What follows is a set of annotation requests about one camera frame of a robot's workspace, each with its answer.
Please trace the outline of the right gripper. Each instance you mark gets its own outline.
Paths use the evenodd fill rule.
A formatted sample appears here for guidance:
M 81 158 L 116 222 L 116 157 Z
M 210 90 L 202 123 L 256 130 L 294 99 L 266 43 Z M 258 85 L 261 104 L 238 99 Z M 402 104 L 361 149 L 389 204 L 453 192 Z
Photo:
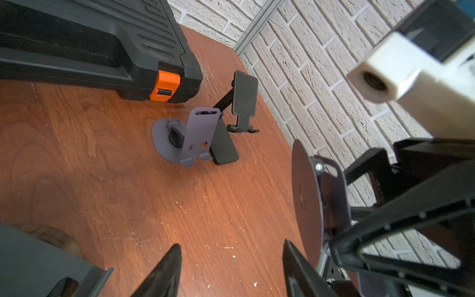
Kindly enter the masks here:
M 342 268 L 362 275 L 380 276 L 448 297 L 474 296 L 475 142 L 409 138 L 394 143 L 393 149 L 403 173 L 418 183 L 425 181 L 396 198 L 397 170 L 387 151 L 372 148 L 363 153 L 345 170 L 347 185 L 367 174 L 376 198 L 372 207 L 392 201 L 331 240 L 333 259 Z M 459 258 L 460 267 L 446 269 L 361 252 L 366 245 L 410 228 L 420 229 Z

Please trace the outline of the black phone stand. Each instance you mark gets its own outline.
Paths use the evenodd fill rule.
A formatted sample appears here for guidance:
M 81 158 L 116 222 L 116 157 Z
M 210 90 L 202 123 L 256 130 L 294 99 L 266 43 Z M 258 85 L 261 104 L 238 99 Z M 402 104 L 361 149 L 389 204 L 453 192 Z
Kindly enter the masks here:
M 215 104 L 214 107 L 220 110 L 221 115 L 210 147 L 214 164 L 225 165 L 239 160 L 232 134 L 259 132 L 251 126 L 251 118 L 256 115 L 258 86 L 256 77 L 236 71 L 231 90 Z M 236 116 L 235 124 L 225 123 L 223 116 L 227 108 L 231 108 L 231 114 Z

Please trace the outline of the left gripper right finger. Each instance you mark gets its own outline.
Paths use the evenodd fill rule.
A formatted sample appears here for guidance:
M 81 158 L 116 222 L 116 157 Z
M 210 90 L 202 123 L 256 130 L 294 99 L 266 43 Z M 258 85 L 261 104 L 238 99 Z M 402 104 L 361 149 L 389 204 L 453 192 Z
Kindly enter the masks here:
M 327 287 L 298 248 L 285 240 L 283 245 L 283 270 L 288 297 L 324 297 Z

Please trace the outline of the purple-grey phone stand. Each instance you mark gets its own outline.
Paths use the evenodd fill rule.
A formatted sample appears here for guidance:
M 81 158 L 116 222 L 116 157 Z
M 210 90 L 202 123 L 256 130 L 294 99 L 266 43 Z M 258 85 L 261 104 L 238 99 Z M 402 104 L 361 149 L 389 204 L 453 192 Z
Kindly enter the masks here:
M 197 157 L 210 161 L 210 147 L 220 116 L 218 108 L 195 108 L 187 123 L 160 119 L 152 126 L 153 144 L 165 160 L 186 168 L 193 167 Z

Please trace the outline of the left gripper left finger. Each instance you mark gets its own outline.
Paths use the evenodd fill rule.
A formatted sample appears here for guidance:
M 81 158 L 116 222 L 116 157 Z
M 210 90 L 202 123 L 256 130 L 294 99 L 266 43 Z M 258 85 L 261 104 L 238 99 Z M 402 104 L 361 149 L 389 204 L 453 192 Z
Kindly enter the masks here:
M 139 285 L 132 297 L 177 297 L 181 268 L 181 246 L 174 244 Z

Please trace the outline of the grey phone stand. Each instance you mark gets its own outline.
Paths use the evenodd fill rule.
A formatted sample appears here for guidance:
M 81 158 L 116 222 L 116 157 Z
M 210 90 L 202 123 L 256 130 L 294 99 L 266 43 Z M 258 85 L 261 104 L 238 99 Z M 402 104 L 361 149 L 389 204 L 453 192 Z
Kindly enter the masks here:
M 291 180 L 304 251 L 310 265 L 317 269 L 321 255 L 332 257 L 329 242 L 351 226 L 346 178 L 338 163 L 310 156 L 297 140 L 292 148 Z

